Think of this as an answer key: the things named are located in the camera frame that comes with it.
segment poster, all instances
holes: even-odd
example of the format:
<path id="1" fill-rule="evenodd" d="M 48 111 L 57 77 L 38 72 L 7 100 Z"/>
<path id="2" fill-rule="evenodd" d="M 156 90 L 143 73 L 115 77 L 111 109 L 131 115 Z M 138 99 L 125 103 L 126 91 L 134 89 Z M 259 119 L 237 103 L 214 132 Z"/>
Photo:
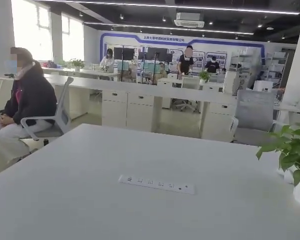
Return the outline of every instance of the poster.
<path id="1" fill-rule="evenodd" d="M 203 51 L 193 51 L 193 73 L 201 73 L 204 66 L 205 53 Z"/>
<path id="2" fill-rule="evenodd" d="M 215 56 L 216 61 L 219 63 L 220 69 L 223 69 L 226 64 L 227 53 L 225 53 L 225 52 L 224 53 L 223 52 L 208 52 L 206 54 L 204 65 L 206 65 L 207 62 L 210 62 L 212 60 L 213 56 Z"/>

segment ceiling light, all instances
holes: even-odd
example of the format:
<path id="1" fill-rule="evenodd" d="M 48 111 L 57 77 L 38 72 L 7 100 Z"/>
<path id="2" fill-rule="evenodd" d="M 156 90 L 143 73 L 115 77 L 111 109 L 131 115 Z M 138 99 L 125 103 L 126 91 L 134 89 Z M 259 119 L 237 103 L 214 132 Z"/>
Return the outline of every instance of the ceiling light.
<path id="1" fill-rule="evenodd" d="M 57 2 L 57 3 L 113 5 L 113 6 L 129 6 L 129 7 L 156 7 L 156 8 L 172 8 L 172 9 L 234 11 L 234 12 L 248 12 L 248 13 L 263 13 L 263 14 L 284 14 L 284 15 L 299 15 L 300 14 L 299 11 L 271 11 L 271 10 L 262 10 L 262 9 L 224 8 L 224 7 L 209 7 L 209 6 L 141 4 L 141 3 L 123 3 L 123 2 L 81 1 L 81 0 L 35 0 L 35 1 L 38 1 L 38 2 Z"/>
<path id="2" fill-rule="evenodd" d="M 127 24 L 110 24 L 103 22 L 84 22 L 89 25 L 104 25 L 115 27 L 133 27 L 143 29 L 167 29 L 167 30 L 181 30 L 181 31 L 194 31 L 194 32 L 207 32 L 207 33 L 220 33 L 220 34 L 239 34 L 239 35 L 253 35 L 251 32 L 238 32 L 238 31 L 222 31 L 222 30 L 207 30 L 207 29 L 195 29 L 195 28 L 180 28 L 180 27 L 166 27 L 166 26 L 145 26 L 145 25 L 127 25 Z"/>

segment light pants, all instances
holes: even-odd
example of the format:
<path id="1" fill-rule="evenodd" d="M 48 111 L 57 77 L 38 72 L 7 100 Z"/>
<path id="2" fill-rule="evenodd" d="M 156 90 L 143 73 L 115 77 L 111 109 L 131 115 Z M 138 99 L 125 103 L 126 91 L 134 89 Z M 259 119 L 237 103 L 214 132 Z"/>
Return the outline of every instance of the light pants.
<path id="1" fill-rule="evenodd" d="M 37 133 L 48 129 L 51 126 L 52 124 L 45 120 L 37 120 L 36 125 L 30 126 L 29 128 L 34 133 Z M 29 134 L 21 125 L 14 123 L 2 127 L 0 124 L 0 152 L 6 157 L 7 161 L 29 154 L 29 146 L 19 140 L 28 136 Z"/>

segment power outlet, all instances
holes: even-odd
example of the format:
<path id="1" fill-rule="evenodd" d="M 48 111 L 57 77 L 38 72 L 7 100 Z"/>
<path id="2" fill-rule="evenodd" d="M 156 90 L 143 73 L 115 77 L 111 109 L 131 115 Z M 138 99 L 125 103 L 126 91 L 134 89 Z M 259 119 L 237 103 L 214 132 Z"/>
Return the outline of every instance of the power outlet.
<path id="1" fill-rule="evenodd" d="M 131 185 L 153 188 L 153 189 L 161 189 L 166 191 L 173 191 L 173 192 L 183 193 L 183 194 L 191 194 L 191 195 L 195 194 L 195 186 L 193 184 L 169 183 L 169 182 L 157 181 L 153 179 L 134 177 L 128 175 L 121 175 L 119 178 L 119 183 L 131 184 Z"/>

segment dark jacket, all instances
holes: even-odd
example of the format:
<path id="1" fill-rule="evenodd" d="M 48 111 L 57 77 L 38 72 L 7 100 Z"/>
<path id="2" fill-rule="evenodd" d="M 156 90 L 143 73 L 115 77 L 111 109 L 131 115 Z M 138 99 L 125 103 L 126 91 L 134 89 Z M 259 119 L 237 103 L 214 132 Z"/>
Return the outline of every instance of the dark jacket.
<path id="1" fill-rule="evenodd" d="M 19 104 L 16 92 L 21 89 Z M 22 118 L 54 116 L 57 109 L 57 98 L 52 85 L 44 77 L 44 72 L 39 64 L 35 63 L 20 80 L 13 82 L 11 98 L 7 101 L 3 113 L 13 118 L 16 124 L 20 124 Z M 28 120 L 29 126 L 35 125 L 35 120 Z"/>

